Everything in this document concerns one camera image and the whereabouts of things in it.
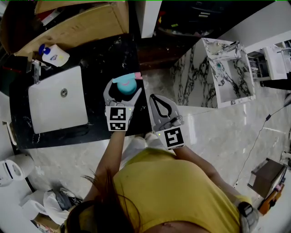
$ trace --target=long hair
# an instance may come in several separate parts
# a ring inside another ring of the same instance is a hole
[[[92,224],[96,224],[98,233],[138,233],[140,231],[140,214],[132,201],[124,195],[119,195],[116,192],[112,175],[107,171],[105,180],[93,179],[89,176],[84,176],[87,180],[93,183],[99,194],[94,201],[87,201],[76,206],[69,214],[67,219],[68,233],[81,233],[79,215],[89,207],[94,209],[94,220]],[[125,210],[120,203],[120,197],[125,203]],[[134,226],[128,213],[126,200],[133,205],[138,216],[139,223]]]

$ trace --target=blue cap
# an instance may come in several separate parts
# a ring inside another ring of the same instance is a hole
[[[114,78],[112,82],[117,83],[118,90],[124,95],[133,94],[137,87],[134,73]]]
[[[38,49],[38,53],[39,55],[41,55],[42,53],[48,55],[50,53],[50,48],[45,47],[45,44],[42,44],[40,48]]]

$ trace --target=faucet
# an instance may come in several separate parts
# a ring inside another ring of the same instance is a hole
[[[240,46],[240,42],[239,41],[235,41],[232,44],[230,44],[228,46],[225,46],[222,50],[225,51],[225,52],[230,52],[230,51],[233,51],[235,49],[236,50],[235,51],[235,57],[237,57],[237,52],[239,50],[239,46]]]
[[[34,73],[33,73],[33,79],[34,79],[34,84],[39,84],[40,83],[40,76],[41,76],[41,68],[43,67],[46,71],[51,69],[51,66],[37,60],[37,59],[32,59],[33,53],[30,53],[27,57],[27,67],[26,67],[26,73],[31,71],[31,64],[34,65]]]

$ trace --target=black countertop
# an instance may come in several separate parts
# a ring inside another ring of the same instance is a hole
[[[70,59],[64,66],[51,71],[42,70],[41,79],[74,66],[81,66],[88,123],[34,134],[28,99],[28,88],[34,81],[32,72],[24,74],[10,85],[10,111],[19,149],[56,147],[110,138],[112,132],[107,128],[103,91],[110,79],[140,71],[133,37],[124,34],[105,38],[73,48],[68,53]],[[127,136],[151,131],[143,81],[136,81],[137,90],[141,87],[142,92],[135,104]],[[116,84],[113,84],[110,95],[116,100],[127,101],[134,93],[124,96],[117,90]]]

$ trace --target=marble floor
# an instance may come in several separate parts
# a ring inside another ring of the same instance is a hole
[[[169,70],[151,70],[142,72],[142,75],[147,97],[155,93],[174,98]],[[260,87],[259,83],[255,83],[255,90],[255,100],[235,106],[221,109],[178,108],[189,129],[184,132],[186,145],[212,163],[226,182],[256,203],[259,196],[247,187],[251,170],[265,158],[279,161],[281,152],[289,151],[291,105],[266,122],[248,158],[265,118],[283,106],[287,93]],[[126,137],[125,147],[131,138]],[[83,198],[89,191],[90,183],[81,176],[93,174],[107,144],[108,140],[104,140],[27,150],[36,165],[29,180],[36,189],[45,191],[62,185]]]

